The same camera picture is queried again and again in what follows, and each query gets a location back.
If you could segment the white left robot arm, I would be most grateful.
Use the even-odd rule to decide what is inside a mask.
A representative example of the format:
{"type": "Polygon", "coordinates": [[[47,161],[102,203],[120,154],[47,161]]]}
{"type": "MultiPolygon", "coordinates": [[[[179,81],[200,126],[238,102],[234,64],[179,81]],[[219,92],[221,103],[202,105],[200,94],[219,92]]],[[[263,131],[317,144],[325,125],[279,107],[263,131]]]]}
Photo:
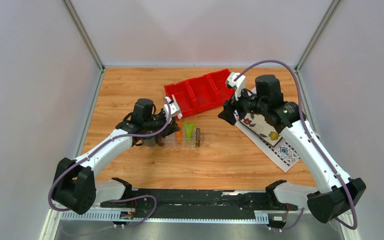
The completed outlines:
{"type": "Polygon", "coordinates": [[[103,141],[74,159],[60,160],[47,196],[49,206],[55,211],[73,211],[79,215],[103,202],[128,207],[133,194],[127,190],[126,181],[115,177],[97,182],[96,178],[121,153],[180,130],[176,123],[176,116],[181,114],[179,104],[168,96],[163,100],[163,107],[157,111],[152,100],[139,98],[132,112],[103,141]]]}

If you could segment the orange toothpaste tube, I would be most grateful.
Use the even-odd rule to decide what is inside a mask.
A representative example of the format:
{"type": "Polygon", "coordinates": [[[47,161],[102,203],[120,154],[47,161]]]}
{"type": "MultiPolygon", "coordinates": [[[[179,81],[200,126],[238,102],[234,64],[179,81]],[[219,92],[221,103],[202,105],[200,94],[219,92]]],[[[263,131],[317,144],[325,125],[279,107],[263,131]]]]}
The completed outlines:
{"type": "Polygon", "coordinates": [[[183,142],[183,124],[178,123],[177,126],[178,126],[179,130],[174,133],[175,138],[176,138],[176,142],[182,143],[183,142]]]}

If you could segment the dark grey mug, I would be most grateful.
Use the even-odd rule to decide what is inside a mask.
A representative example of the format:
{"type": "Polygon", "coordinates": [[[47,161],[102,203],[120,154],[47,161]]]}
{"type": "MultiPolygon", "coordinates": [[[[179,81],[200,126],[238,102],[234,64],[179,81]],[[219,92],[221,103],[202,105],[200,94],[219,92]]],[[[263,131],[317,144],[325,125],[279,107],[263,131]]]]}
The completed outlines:
{"type": "Polygon", "coordinates": [[[134,146],[146,146],[146,147],[155,147],[157,145],[157,137],[156,136],[148,136],[148,137],[134,137],[135,140],[134,146]]]}

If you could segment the green toothpaste tube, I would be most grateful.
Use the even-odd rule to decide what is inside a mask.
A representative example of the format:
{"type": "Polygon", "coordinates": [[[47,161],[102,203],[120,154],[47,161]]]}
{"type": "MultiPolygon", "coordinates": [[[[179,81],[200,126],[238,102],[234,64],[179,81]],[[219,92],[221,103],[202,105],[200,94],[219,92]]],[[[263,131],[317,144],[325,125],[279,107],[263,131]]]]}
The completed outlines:
{"type": "Polygon", "coordinates": [[[191,122],[184,122],[183,129],[184,129],[185,137],[187,139],[192,139],[194,136],[195,124],[191,122]]]}

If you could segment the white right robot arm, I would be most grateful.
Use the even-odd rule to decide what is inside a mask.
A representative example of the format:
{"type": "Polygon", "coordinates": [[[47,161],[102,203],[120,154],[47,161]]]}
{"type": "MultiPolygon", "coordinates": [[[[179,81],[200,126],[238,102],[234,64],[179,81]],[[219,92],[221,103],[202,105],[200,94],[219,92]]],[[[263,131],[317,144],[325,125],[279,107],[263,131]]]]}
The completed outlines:
{"type": "Polygon", "coordinates": [[[283,204],[305,208],[323,224],[354,211],[366,190],[364,181],[352,178],[333,160],[310,123],[300,115],[299,106],[284,100],[280,81],[274,75],[257,77],[255,93],[245,88],[245,81],[238,72],[227,77],[225,84],[234,93],[223,103],[218,117],[233,126],[247,114],[263,116],[297,152],[316,183],[316,187],[309,187],[278,180],[266,187],[266,205],[273,210],[283,204]]]}

